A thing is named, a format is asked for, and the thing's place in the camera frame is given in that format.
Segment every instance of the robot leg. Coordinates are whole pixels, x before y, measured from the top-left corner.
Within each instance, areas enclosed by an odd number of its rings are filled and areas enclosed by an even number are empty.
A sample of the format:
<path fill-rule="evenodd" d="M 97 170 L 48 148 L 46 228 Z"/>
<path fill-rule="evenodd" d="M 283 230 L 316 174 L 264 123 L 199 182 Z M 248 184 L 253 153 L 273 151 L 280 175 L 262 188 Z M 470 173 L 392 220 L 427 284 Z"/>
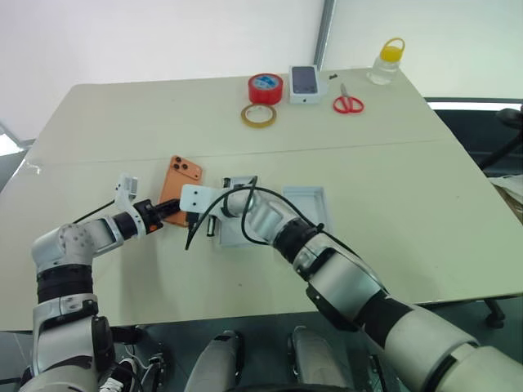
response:
<path fill-rule="evenodd" d="M 333 351 L 323 337 L 298 326 L 294 328 L 292 343 L 298 382 L 348 387 Z"/>
<path fill-rule="evenodd" d="M 223 392 L 236 386 L 243 365 L 241 336 L 224 331 L 207 345 L 190 373 L 185 392 Z"/>

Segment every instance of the tape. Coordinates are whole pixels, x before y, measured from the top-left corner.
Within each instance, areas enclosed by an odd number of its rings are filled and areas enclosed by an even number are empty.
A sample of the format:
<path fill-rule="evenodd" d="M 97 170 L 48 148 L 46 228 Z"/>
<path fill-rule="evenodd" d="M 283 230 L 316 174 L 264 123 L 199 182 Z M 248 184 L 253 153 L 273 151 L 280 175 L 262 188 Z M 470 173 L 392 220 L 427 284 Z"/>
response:
<path fill-rule="evenodd" d="M 284 81 L 273 73 L 259 73 L 248 80 L 248 98 L 254 104 L 277 104 L 283 91 Z"/>
<path fill-rule="evenodd" d="M 267 108 L 270 110 L 270 118 L 265 121 L 256 122 L 248 118 L 249 111 L 255 109 L 255 108 Z M 245 106 L 241 113 L 242 120 L 245 124 L 249 125 L 253 128 L 265 128 L 275 123 L 276 121 L 276 110 L 270 105 L 265 104 L 252 104 Z"/>

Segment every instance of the plastic bottle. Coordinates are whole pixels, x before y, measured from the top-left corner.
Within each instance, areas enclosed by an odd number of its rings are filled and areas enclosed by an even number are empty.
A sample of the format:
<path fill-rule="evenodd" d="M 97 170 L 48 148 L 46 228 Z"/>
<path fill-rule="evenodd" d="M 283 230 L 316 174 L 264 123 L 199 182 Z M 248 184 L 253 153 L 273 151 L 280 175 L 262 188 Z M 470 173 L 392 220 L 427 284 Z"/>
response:
<path fill-rule="evenodd" d="M 401 47 L 389 45 L 391 42 L 400 41 Z M 392 38 L 385 42 L 374 65 L 367 73 L 371 82 L 376 84 L 389 84 L 400 69 L 400 60 L 405 50 L 405 41 L 401 38 Z"/>

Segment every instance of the orange phone case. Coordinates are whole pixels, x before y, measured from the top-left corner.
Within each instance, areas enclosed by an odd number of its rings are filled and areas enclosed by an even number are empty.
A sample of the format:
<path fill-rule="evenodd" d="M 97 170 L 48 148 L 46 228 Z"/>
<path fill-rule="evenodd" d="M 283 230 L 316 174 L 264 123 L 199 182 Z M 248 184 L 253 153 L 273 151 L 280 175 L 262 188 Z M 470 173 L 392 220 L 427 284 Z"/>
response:
<path fill-rule="evenodd" d="M 181 187 L 185 184 L 199 185 L 202 180 L 202 173 L 203 170 L 200 166 L 177 155 L 173 156 L 165 175 L 159 203 L 172 198 L 180 198 Z M 186 215 L 186 212 L 179 211 L 164 220 L 174 225 L 187 227 Z"/>

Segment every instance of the yellow bottle cap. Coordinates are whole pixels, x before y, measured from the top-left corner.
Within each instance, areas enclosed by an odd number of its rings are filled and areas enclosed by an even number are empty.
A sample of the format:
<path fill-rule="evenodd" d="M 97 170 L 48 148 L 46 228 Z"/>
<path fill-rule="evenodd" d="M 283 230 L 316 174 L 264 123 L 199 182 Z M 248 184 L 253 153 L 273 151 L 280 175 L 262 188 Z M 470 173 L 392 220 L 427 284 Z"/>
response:
<path fill-rule="evenodd" d="M 401 41 L 401 47 L 394 47 L 392 45 L 389 45 L 389 43 L 394 41 Z M 385 42 L 385 45 L 383 45 L 383 49 L 380 52 L 379 56 L 382 58 L 382 60 L 385 61 L 400 61 L 404 50 L 405 41 L 401 38 L 392 38 Z"/>

